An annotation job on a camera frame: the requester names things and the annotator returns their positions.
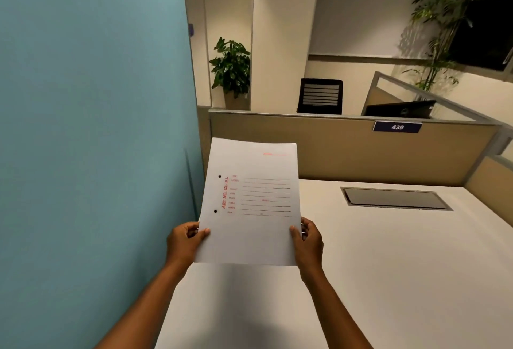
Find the blue sign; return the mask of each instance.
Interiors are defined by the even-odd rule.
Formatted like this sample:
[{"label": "blue sign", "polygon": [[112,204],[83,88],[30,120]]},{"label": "blue sign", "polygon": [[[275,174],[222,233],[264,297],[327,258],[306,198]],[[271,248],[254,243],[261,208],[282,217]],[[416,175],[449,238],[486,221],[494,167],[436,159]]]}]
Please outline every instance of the blue sign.
[{"label": "blue sign", "polygon": [[377,120],[372,131],[388,131],[391,133],[418,133],[422,122],[393,122],[388,120]]}]

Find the green plant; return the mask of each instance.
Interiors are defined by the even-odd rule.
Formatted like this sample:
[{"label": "green plant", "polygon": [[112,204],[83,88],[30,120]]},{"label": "green plant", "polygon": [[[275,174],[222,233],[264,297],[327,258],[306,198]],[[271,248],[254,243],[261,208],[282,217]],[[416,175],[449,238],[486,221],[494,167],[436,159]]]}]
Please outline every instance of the green plant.
[{"label": "green plant", "polygon": [[449,69],[456,66],[450,59],[449,47],[454,34],[462,21],[472,26],[465,18],[465,11],[470,1],[474,0],[413,0],[417,6],[411,15],[412,22],[432,22],[438,27],[437,35],[428,43],[427,59],[421,69],[407,69],[405,72],[416,72],[419,81],[415,83],[421,90],[430,91],[436,82],[440,72],[445,75],[452,84],[458,84],[458,79],[447,76]]},{"label": "green plant", "polygon": [[214,50],[223,55],[209,61],[214,66],[212,73],[215,73],[212,89],[222,86],[226,94],[233,91],[235,99],[240,94],[247,94],[250,74],[249,55],[251,53],[241,43],[225,42],[223,37],[219,38]]}]

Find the person's left hand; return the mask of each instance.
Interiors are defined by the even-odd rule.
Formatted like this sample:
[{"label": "person's left hand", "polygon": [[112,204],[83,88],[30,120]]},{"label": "person's left hand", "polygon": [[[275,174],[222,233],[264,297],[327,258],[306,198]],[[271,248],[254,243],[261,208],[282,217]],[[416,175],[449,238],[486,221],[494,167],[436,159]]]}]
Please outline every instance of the person's left hand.
[{"label": "person's left hand", "polygon": [[210,234],[210,229],[199,230],[199,222],[187,222],[176,226],[167,237],[166,267],[176,269],[179,280],[194,262],[196,250]]}]

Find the white desk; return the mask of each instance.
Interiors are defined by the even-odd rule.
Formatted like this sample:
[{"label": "white desk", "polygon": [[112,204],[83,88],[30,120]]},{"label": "white desk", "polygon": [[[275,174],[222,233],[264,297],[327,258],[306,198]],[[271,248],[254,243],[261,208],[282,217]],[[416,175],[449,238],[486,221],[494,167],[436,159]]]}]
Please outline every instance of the white desk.
[{"label": "white desk", "polygon": [[[436,191],[454,211],[348,206],[340,186]],[[513,346],[513,228],[463,188],[300,181],[328,279],[374,349]],[[158,349],[325,348],[296,267],[193,264]]]}]

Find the blue wall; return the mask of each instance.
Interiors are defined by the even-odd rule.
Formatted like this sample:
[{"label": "blue wall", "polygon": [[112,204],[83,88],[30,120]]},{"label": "blue wall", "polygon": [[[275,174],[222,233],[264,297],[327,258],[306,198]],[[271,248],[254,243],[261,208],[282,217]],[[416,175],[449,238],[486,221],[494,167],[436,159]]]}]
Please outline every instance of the blue wall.
[{"label": "blue wall", "polygon": [[0,347],[91,348],[201,204],[185,2],[0,13]]}]

